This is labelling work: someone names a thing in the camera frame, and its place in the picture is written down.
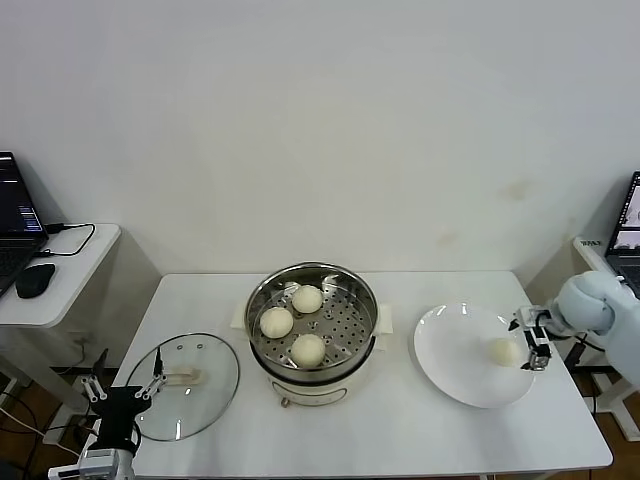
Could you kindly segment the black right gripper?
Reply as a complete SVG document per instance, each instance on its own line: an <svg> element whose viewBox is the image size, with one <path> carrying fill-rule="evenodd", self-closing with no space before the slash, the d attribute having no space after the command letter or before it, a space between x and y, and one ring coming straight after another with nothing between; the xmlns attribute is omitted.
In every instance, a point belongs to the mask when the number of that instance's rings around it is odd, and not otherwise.
<svg viewBox="0 0 640 480"><path fill-rule="evenodd" d="M544 371L552 357L549 339L553 341L563 339L563 321L553 309L538 310L537 326L523 330L528 353L525 363L521 366L522 370ZM511 332L520 327L519 321L514 319L509 323L508 331Z"/></svg>

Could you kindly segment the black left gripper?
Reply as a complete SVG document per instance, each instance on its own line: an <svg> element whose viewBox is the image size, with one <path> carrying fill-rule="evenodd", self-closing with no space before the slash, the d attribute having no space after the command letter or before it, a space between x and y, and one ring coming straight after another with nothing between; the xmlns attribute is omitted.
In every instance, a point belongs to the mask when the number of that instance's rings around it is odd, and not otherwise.
<svg viewBox="0 0 640 480"><path fill-rule="evenodd" d="M151 407L151 398L167 381L161 350L155 350L153 376L146 386L110 387L106 392L101 379L107 356L108 349L104 349L91 373L81 378L85 395L95 403L93 410L100 418L98 436L90 448L138 448L142 435L136 418Z"/></svg>

